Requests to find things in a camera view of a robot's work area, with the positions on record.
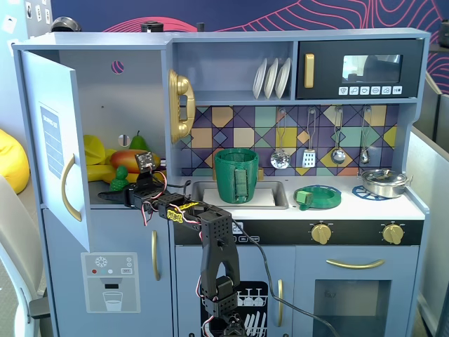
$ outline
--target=sink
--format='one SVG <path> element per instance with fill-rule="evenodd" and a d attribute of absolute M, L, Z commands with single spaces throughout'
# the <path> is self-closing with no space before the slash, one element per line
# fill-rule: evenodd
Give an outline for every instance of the sink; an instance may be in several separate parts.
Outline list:
<path fill-rule="evenodd" d="M 219 197 L 211 197 L 211 195 L 218 195 L 217 183 L 215 181 L 198 181 L 192 185 L 192 199 L 204 201 L 217 207 L 222 207 L 224 209 L 288 208 L 286 191 L 284 190 L 282 183 L 280 183 L 279 181 L 260 181 L 255 186 L 255 189 L 255 195 L 258 196 L 257 204 L 251 204 L 254 198 L 249 203 L 245 204 L 228 204 L 227 202 L 222 201 Z M 211 199 L 204 199 L 205 192 Z"/>

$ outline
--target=pot lid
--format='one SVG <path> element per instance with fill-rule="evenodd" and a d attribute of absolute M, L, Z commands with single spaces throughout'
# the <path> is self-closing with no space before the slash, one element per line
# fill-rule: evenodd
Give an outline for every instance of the pot lid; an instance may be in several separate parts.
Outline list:
<path fill-rule="evenodd" d="M 407 183 L 407 177 L 388 169 L 369 170 L 362 174 L 362 178 L 376 185 L 400 186 Z"/>

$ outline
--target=microwave window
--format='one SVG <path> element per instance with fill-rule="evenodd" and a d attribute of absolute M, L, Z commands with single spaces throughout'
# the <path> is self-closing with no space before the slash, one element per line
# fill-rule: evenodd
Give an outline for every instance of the microwave window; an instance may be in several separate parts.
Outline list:
<path fill-rule="evenodd" d="M 343 83 L 399 82 L 402 55 L 346 55 Z"/>

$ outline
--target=yellow bean bag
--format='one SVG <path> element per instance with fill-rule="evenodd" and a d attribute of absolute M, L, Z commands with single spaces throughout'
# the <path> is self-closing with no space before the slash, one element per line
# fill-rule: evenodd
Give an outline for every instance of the yellow bean bag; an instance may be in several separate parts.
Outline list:
<path fill-rule="evenodd" d="M 22 192 L 29 179 L 27 154 L 22 145 L 0 130 L 0 175 L 6 178 L 15 193 Z"/>

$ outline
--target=cup icon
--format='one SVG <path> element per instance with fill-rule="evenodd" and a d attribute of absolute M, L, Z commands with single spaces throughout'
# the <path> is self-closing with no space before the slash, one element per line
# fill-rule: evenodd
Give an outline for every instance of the cup icon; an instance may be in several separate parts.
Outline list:
<path fill-rule="evenodd" d="M 107 311 L 121 311 L 123 293 L 120 291 L 106 291 L 103 293 Z"/>

